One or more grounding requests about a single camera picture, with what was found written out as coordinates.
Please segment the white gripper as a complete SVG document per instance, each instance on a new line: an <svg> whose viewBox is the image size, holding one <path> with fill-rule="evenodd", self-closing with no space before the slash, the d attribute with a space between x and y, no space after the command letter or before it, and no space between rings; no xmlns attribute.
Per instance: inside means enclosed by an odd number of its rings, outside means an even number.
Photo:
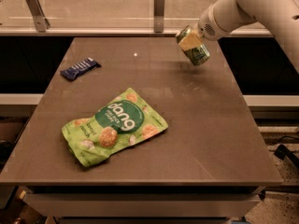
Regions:
<svg viewBox="0 0 299 224"><path fill-rule="evenodd" d="M199 47L203 38L211 41L219 40L232 32L232 7L210 6L194 26L196 31L188 33L178 44L183 51Z"/></svg>

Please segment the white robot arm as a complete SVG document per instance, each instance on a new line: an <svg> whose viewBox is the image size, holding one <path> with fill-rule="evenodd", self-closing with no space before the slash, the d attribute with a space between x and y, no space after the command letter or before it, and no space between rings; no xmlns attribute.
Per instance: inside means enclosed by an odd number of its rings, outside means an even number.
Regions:
<svg viewBox="0 0 299 224"><path fill-rule="evenodd" d="M218 0L199 18L176 35L180 48L189 54L200 51L197 65L209 54L206 40L219 40L232 31L254 22L263 25L276 39L294 69L299 72L299 0Z"/></svg>

